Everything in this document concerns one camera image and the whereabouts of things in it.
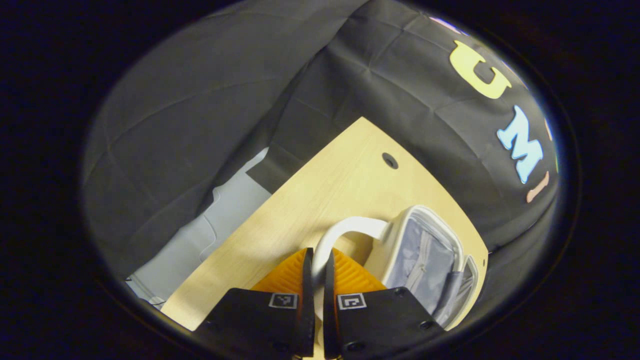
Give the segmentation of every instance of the light wood tabletop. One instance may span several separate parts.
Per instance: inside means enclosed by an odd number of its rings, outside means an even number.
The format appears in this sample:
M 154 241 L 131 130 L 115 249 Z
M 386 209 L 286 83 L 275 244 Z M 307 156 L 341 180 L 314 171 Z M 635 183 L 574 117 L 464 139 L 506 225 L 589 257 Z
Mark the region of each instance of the light wood tabletop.
M 397 169 L 385 163 L 384 152 L 396 159 Z M 251 288 L 287 256 L 315 247 L 338 221 L 352 216 L 389 221 L 416 204 L 431 208 L 447 222 L 464 253 L 474 258 L 479 286 L 462 311 L 465 315 L 484 282 L 486 246 L 442 185 L 365 118 L 349 126 L 282 185 L 180 285 L 162 312 L 193 331 L 227 290 Z M 349 233 L 335 247 L 364 264 L 371 242 L 366 235 Z

